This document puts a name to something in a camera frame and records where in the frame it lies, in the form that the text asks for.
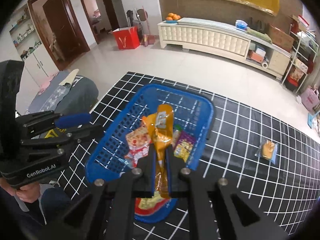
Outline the person's left hand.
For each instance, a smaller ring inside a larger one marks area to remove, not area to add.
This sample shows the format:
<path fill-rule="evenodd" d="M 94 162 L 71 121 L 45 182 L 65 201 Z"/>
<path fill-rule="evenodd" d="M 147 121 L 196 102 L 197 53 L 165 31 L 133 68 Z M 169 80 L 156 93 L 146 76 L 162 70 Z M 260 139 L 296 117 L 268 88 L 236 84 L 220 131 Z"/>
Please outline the person's left hand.
<path fill-rule="evenodd" d="M 1 188 L 11 196 L 17 196 L 21 201 L 26 203 L 33 203 L 40 198 L 40 184 L 33 182 L 24 185 L 20 189 L 11 187 L 4 178 L 1 178 Z"/>

